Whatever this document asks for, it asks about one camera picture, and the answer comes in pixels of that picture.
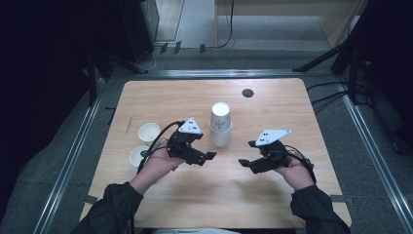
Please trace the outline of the long metal floor rail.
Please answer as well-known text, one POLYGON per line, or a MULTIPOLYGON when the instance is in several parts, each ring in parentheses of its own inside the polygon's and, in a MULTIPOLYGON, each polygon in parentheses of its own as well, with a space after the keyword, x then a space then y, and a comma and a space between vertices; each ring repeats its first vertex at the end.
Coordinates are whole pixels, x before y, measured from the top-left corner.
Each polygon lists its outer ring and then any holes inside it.
POLYGON ((387 192, 405 233, 413 234, 413 209, 408 203, 408 199, 402 193, 399 184, 385 161, 385 157, 371 134, 359 108, 353 105, 352 101, 348 97, 344 98, 344 103, 352 117, 358 134, 361 137, 369 158, 372 161, 375 171, 377 172, 378 177, 387 192))
POLYGON ((56 182, 51 190, 41 215, 36 223, 33 234, 48 234, 52 221, 56 215, 57 208, 66 190, 67 184, 74 171, 80 152, 86 137, 90 131, 94 117, 101 103, 101 95, 88 107, 81 126, 66 155, 63 166, 58 174, 56 182))
POLYGON ((193 79, 258 79, 285 77, 329 76, 328 69, 316 69, 296 72, 292 69, 194 69, 194 70, 155 70, 147 73, 132 73, 128 70, 116 70, 113 78, 131 80, 193 80, 193 79))

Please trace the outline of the person's grey clothing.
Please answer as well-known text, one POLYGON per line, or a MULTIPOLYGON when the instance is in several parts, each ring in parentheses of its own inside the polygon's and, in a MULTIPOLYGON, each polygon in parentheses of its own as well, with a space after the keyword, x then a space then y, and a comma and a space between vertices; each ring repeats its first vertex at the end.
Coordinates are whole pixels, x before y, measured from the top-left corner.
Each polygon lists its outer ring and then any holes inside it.
POLYGON ((239 234, 238 232, 229 231, 219 228, 160 228, 151 232, 151 234, 239 234))

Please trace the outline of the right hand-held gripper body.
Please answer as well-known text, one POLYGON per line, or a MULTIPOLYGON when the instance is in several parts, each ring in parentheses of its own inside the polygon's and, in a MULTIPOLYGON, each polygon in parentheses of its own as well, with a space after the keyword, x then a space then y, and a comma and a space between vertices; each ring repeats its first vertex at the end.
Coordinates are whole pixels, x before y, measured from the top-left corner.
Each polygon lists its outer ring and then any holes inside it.
POLYGON ((291 130, 263 130, 256 140, 262 158, 254 164, 259 168, 259 173, 268 172, 280 166, 287 166, 287 150, 281 143, 281 138, 289 135, 291 130))

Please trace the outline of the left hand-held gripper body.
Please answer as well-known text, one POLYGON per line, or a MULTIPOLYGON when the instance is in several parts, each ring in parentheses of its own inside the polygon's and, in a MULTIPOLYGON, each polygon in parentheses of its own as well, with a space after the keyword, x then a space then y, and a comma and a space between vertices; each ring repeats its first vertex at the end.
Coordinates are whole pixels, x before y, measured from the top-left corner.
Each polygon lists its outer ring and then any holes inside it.
POLYGON ((170 158, 179 158, 186 162, 187 154, 192 147, 192 135, 202 134, 194 117, 179 124, 177 130, 171 135, 167 143, 167 152, 170 158))

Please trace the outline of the light wooden furniture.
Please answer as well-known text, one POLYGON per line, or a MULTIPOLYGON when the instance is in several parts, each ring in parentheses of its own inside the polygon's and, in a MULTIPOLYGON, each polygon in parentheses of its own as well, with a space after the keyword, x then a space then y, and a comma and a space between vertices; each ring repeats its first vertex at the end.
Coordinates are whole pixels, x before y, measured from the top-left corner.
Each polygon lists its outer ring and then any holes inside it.
POLYGON ((219 16, 317 17, 331 48, 337 46, 368 0, 214 0, 215 43, 219 16))

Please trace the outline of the white paper drinking cup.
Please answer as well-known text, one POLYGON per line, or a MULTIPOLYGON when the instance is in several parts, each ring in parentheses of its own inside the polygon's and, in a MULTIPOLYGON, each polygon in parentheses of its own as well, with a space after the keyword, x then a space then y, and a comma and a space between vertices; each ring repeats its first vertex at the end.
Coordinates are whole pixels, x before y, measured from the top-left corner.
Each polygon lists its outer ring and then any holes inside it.
POLYGON ((141 161, 145 158, 149 150, 147 145, 140 145, 134 148, 130 153, 130 163, 134 167, 138 167, 141 161))
POLYGON ((150 146, 160 133, 160 127, 156 123, 146 123, 138 130, 138 137, 146 145, 150 146))

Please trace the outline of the black metal stand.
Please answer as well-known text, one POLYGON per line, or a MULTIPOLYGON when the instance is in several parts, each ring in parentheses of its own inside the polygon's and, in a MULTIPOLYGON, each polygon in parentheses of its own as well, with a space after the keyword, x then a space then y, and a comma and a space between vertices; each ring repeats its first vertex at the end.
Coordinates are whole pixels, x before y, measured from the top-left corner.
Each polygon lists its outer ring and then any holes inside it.
POLYGON ((97 85, 96 85, 96 75, 98 73, 103 78, 110 78, 112 75, 112 68, 108 63, 107 56, 101 49, 90 49, 88 53, 88 66, 87 74, 90 81, 89 85, 89 106, 92 106, 97 100, 97 85))

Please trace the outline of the black cabinet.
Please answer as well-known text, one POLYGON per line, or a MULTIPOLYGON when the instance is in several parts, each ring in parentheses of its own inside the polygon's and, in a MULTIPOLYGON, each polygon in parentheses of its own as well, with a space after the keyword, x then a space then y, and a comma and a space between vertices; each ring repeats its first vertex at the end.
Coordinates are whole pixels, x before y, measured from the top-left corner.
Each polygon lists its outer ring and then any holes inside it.
POLYGON ((156 0, 119 0, 131 44, 132 61, 138 62, 154 51, 159 26, 156 0))

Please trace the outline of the person's left hand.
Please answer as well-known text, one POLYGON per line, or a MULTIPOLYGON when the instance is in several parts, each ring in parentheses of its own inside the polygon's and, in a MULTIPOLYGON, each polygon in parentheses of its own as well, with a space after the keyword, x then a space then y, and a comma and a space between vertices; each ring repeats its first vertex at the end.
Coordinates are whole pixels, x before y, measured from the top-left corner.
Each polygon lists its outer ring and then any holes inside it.
POLYGON ((146 161, 141 171, 130 181, 130 185, 143 195, 159 179, 169 172, 175 171, 184 160, 170 158, 166 149, 167 143, 162 141, 160 149, 156 150, 146 161))

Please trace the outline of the black tripod stand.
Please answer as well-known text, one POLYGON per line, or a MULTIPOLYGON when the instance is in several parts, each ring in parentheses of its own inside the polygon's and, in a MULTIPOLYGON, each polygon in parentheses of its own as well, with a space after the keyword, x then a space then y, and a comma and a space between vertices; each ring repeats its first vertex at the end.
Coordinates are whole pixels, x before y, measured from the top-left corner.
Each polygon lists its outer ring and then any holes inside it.
POLYGON ((308 63, 293 68, 292 71, 307 72, 322 62, 336 56, 335 61, 330 67, 330 71, 333 75, 341 75, 347 67, 350 68, 348 97, 354 105, 358 105, 357 73, 361 65, 361 54, 366 52, 369 45, 368 40, 372 38, 372 35, 376 31, 375 25, 385 3, 386 0, 368 0, 365 9, 347 39, 308 63))

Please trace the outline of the person's right hand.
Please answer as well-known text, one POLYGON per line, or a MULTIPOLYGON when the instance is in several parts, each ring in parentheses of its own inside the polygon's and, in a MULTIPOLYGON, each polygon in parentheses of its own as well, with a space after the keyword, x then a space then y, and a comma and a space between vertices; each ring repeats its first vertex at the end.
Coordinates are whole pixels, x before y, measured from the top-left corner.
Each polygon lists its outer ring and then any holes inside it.
POLYGON ((290 157, 288 166, 278 168, 277 172, 295 191, 315 184, 308 170, 299 160, 292 157, 290 157))

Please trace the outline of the stack of white paper cups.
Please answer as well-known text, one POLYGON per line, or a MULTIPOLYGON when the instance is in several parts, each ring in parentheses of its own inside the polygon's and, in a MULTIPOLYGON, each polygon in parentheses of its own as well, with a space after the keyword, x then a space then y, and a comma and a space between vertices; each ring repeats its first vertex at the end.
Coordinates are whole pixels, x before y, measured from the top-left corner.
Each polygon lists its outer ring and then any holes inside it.
POLYGON ((231 108, 226 102, 217 102, 211 108, 210 139, 214 146, 225 147, 232 135, 231 108))

